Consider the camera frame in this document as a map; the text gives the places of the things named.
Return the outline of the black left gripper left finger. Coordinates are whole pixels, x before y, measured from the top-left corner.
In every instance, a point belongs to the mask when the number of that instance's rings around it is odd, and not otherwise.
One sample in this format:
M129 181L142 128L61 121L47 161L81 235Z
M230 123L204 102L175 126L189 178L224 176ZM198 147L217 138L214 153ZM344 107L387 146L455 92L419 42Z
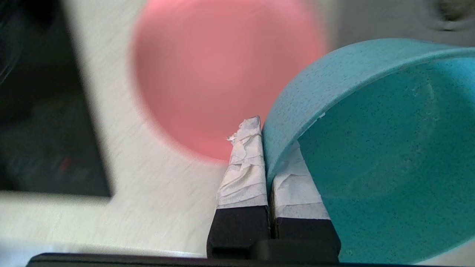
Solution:
M207 237L207 257L247 259L255 243L269 239L260 117L243 120L228 140L232 150L216 194L217 206Z

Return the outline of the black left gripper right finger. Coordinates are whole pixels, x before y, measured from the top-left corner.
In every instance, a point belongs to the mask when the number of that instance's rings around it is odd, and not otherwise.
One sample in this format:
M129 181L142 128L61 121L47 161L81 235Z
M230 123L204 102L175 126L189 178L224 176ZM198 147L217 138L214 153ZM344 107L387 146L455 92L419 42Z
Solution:
M316 188L299 143L294 143L272 184L271 255L298 262L338 262L341 242Z

